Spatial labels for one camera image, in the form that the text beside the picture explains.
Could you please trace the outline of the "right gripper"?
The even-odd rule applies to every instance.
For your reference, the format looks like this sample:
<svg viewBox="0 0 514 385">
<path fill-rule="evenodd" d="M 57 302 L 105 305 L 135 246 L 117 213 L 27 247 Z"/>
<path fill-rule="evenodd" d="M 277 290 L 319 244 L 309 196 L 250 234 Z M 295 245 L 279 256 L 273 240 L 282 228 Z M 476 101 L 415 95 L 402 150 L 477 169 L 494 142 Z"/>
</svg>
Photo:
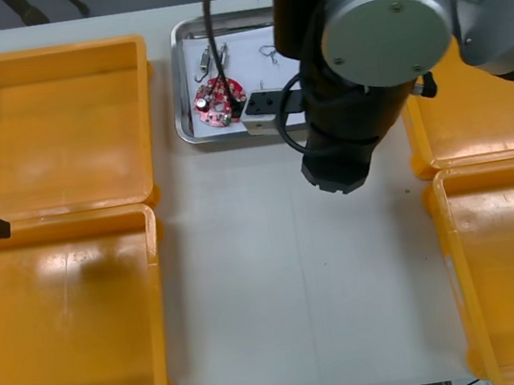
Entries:
<svg viewBox="0 0 514 385">
<path fill-rule="evenodd" d="M 310 149 L 302 156 L 302 174 L 323 192 L 352 193 L 365 184 L 377 144 L 378 139 L 373 137 Z"/>
</svg>

